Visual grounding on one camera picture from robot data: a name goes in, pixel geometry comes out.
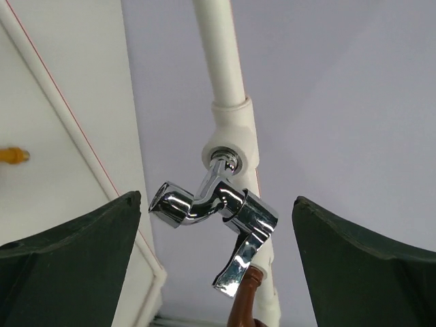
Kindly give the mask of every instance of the chrome lever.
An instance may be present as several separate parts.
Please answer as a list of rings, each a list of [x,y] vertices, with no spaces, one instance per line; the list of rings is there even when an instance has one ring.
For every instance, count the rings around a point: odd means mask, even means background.
[[[213,281],[213,287],[233,297],[254,255],[270,238],[277,225],[276,212],[249,190],[238,214],[223,222],[239,234],[232,257]]]

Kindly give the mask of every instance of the faucet spout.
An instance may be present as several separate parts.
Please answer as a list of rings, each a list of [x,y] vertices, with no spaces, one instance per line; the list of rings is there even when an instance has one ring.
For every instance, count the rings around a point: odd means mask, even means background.
[[[173,228],[199,223],[214,213],[232,217],[245,199],[245,193],[235,189],[228,180],[237,167],[236,158],[232,159],[231,155],[215,155],[195,196],[171,182],[164,183],[153,198],[149,212]]]

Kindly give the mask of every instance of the white trim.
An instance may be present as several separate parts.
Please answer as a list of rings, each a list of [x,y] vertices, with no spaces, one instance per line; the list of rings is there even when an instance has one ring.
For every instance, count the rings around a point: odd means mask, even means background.
[[[110,177],[104,170],[102,163],[77,123],[74,113],[70,110],[64,96],[56,85],[53,77],[48,71],[48,68],[42,61],[42,58],[38,54],[35,45],[26,34],[24,27],[21,25],[18,17],[16,17],[7,0],[0,1],[0,23],[16,45],[18,51],[28,65],[30,71],[35,76],[39,86],[52,104],[52,107],[56,111],[59,119],[62,121],[69,136],[81,152],[84,160],[87,162],[94,177],[101,185],[108,199],[113,200],[119,197]],[[154,314],[155,304],[159,300],[160,290],[166,280],[167,274],[139,232],[136,234],[135,244],[139,248],[144,259],[149,263],[154,274],[152,286],[146,295],[143,308],[138,314],[135,323],[136,326],[147,326],[153,318],[152,315]]]
[[[223,324],[204,322],[200,320],[186,320],[174,317],[156,317],[151,327],[224,327]]]

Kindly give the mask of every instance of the red line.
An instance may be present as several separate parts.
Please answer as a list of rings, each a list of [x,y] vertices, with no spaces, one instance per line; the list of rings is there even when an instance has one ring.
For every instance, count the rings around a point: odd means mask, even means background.
[[[38,50],[35,47],[35,44],[32,42],[31,38],[29,37],[29,34],[27,34],[26,29],[24,28],[24,26],[22,25],[20,19],[17,17],[14,9],[12,8],[11,4],[9,3],[8,0],[6,0],[7,6],[11,9],[11,12],[13,13],[13,15],[15,16],[16,21],[18,22],[18,24],[20,25],[22,31],[25,33],[26,38],[28,39],[28,41],[30,42],[30,44],[32,45],[33,50],[35,51],[36,55],[38,56],[39,60],[41,61],[42,65],[44,66],[44,69],[46,70],[48,76],[50,77],[50,79],[52,80],[52,83],[54,85],[54,87],[56,87],[56,90],[58,91],[59,95],[61,96],[63,103],[67,106],[69,113],[71,114],[71,116],[73,117],[74,121],[76,122],[77,126],[79,127],[80,132],[82,133],[82,135],[84,136],[84,139],[87,141],[87,144],[89,145],[89,147],[91,148],[95,158],[98,160],[99,165],[102,167],[104,174],[106,175],[106,177],[108,178],[108,180],[110,181],[110,184],[112,185],[112,187],[115,190],[115,193],[120,196],[120,193],[118,192],[118,190],[116,189],[114,183],[112,182],[112,179],[109,177],[108,172],[106,171],[105,167],[103,166],[102,162],[100,161],[100,158],[97,156],[97,153],[94,151],[94,148],[92,147],[91,143],[89,142],[87,135],[84,133],[82,127],[80,126],[76,116],[74,116],[73,111],[71,110],[70,106],[67,103],[67,100],[65,100],[61,90],[59,89],[59,87],[57,86],[57,83],[55,82],[54,78],[52,77],[52,74],[50,73],[50,71],[48,70],[45,62],[42,60],[40,53],[38,52]],[[141,231],[138,229],[139,234],[141,235],[142,239],[144,240],[145,244],[147,245],[147,247],[149,247],[151,254],[153,255],[153,257],[156,259],[157,264],[161,266],[159,260],[156,258],[155,254],[153,253],[153,251],[151,251],[150,245],[147,243],[144,235],[142,235]]]
[[[259,171],[258,171],[257,168],[255,170],[256,170],[256,179],[258,180],[259,198],[261,198],[262,197],[262,193],[260,192]]]

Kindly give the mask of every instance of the white wall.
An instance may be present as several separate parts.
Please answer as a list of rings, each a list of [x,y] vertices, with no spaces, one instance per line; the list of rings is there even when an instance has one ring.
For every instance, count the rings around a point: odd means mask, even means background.
[[[68,118],[80,124],[78,133],[92,144],[112,185],[120,194],[141,191],[140,231],[152,251],[120,0],[10,0],[9,4],[76,115],[76,120]],[[11,35],[17,37],[23,33],[21,27],[6,24],[16,22],[9,4],[1,2],[2,23],[8,29],[15,27],[18,32]],[[27,51],[36,56],[32,46]],[[31,160],[22,165],[0,165],[2,245],[95,210],[108,197],[48,101],[52,95],[46,97],[2,25],[0,59],[0,147],[21,146],[31,153]],[[150,290],[164,271],[147,261],[144,241],[136,245],[113,326],[133,326],[139,315],[147,320],[155,312],[152,307],[159,307],[160,299],[153,298]]]
[[[123,5],[149,196],[167,179],[195,191],[214,126],[192,6]],[[281,215],[273,242],[282,326],[315,326],[291,223],[297,195],[436,251],[435,13],[430,0],[234,2],[262,195]],[[218,217],[153,227],[169,274],[163,312],[226,321],[232,301],[210,284],[235,235]]]

